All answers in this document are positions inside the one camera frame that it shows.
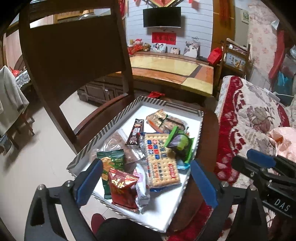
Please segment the red shoe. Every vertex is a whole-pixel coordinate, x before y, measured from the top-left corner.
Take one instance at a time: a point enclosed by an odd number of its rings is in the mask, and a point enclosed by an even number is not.
[[[96,234],[100,225],[102,224],[102,222],[104,222],[106,219],[103,215],[99,214],[99,213],[95,213],[92,217],[91,217],[91,230],[93,232],[93,234]]]

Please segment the black pants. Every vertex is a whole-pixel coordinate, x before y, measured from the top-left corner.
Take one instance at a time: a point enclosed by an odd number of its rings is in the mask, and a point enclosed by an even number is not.
[[[98,241],[162,241],[160,235],[129,219],[108,218],[99,227]]]

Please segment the television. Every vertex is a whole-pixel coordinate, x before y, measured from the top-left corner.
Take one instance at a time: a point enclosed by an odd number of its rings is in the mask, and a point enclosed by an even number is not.
[[[181,7],[155,7],[143,9],[144,27],[181,27]]]

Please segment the yellow and orange table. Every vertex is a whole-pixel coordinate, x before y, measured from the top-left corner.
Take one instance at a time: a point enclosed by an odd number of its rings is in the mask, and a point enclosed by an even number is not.
[[[138,52],[130,57],[135,80],[168,85],[202,96],[212,96],[213,73],[211,66],[193,58]]]

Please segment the white lace tablecloth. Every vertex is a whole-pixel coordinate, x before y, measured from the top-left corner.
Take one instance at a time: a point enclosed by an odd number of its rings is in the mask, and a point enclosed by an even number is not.
[[[23,73],[19,74],[15,78],[15,81],[16,81],[19,88],[21,88],[24,84],[29,83],[30,82],[30,76],[28,74],[28,71],[25,70]]]

